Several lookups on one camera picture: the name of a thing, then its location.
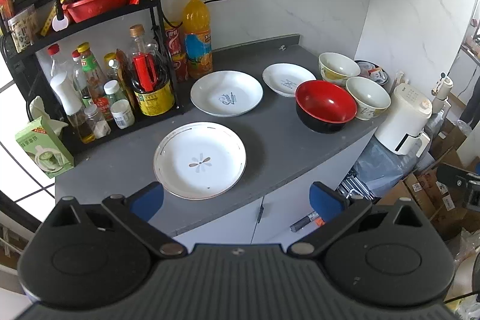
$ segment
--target black metal rack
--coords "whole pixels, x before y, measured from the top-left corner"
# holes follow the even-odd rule
[[[50,1],[52,0],[13,0],[13,5],[15,11],[21,11],[25,7],[28,7],[30,4],[34,4],[36,7],[40,7]],[[160,18],[160,21],[158,23],[157,19],[155,18],[155,8],[157,8],[158,16]],[[175,76],[175,70],[173,68],[173,62],[171,60],[169,51],[166,49],[165,46],[166,35],[162,21],[160,0],[140,0],[139,4],[130,4],[121,8],[111,10],[109,12],[92,17],[85,21],[72,24],[67,29],[58,32],[53,31],[46,37],[38,36],[33,45],[29,46],[20,53],[15,50],[11,34],[6,31],[3,20],[0,18],[0,29],[3,33],[3,36],[0,40],[0,51],[3,55],[3,58],[5,59],[5,62],[7,63],[9,71],[13,76],[13,80],[17,84],[20,93],[23,95],[27,102],[26,109],[28,110],[28,105],[31,100],[37,95],[40,95],[44,101],[45,109],[50,114],[50,116],[55,119],[65,120],[65,112],[63,111],[62,106],[58,103],[53,91],[50,88],[50,85],[40,67],[36,52],[55,43],[56,41],[68,37],[76,32],[87,29],[91,26],[117,18],[119,16],[124,16],[126,14],[146,9],[150,10],[152,31],[154,34],[154,38],[158,43],[159,50],[162,55],[168,59],[170,82],[173,90],[173,95],[175,97],[174,107],[172,107],[172,109],[170,109],[168,112],[154,117],[145,116],[138,111],[138,113],[135,113],[136,121],[134,125],[125,129],[112,129],[112,132],[109,135],[88,144],[81,143],[79,138],[73,133],[71,127],[64,128],[62,133],[62,142],[73,155],[77,155],[80,152],[93,148],[99,144],[117,138],[121,135],[162,121],[177,113],[183,113],[183,105],[179,100],[178,96],[177,81]]]

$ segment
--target red bowl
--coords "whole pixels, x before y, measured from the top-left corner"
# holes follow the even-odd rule
[[[357,104],[343,88],[324,80],[309,80],[295,92],[297,114],[316,132],[337,132],[357,114]]]
[[[68,10],[75,22],[100,15],[107,11],[125,6],[128,0],[81,0],[64,4],[63,10]]]

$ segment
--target cabinet handle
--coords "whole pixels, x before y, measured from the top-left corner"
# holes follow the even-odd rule
[[[260,205],[260,209],[258,210],[257,224],[259,224],[260,220],[262,219],[263,209],[264,209],[263,205]]]

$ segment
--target brown bottle cap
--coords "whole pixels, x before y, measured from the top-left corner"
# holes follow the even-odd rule
[[[138,37],[138,36],[141,36],[144,33],[145,33],[145,30],[143,29],[142,24],[130,26],[130,36],[131,37]]]

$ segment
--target red and black bowl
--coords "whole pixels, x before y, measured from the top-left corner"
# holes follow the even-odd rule
[[[353,97],[324,80],[309,80],[299,85],[295,100],[299,119],[315,132],[338,132],[357,114]]]

